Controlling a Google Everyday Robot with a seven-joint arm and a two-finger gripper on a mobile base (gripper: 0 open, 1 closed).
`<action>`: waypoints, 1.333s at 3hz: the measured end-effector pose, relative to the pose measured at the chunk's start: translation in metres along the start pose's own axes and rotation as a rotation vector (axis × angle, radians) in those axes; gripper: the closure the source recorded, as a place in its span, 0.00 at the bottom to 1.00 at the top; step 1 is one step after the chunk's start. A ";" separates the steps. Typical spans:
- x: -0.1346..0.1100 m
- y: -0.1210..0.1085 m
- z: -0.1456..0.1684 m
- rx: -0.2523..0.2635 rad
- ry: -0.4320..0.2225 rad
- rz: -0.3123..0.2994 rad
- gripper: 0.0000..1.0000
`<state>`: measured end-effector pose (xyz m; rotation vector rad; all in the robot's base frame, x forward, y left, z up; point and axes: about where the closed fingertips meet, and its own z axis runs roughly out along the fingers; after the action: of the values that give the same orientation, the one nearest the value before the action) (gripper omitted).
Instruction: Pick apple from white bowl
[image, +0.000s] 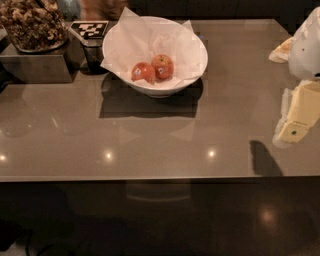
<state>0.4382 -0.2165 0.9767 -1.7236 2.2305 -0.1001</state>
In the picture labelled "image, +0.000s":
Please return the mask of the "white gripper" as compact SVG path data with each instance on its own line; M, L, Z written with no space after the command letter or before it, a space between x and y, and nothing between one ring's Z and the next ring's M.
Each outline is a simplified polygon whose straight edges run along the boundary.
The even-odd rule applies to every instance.
M303 24L269 55L276 63L288 61L289 71L301 79L294 89L282 95L281 118L275 128L273 144L288 148L299 143L320 119L320 7L315 8Z

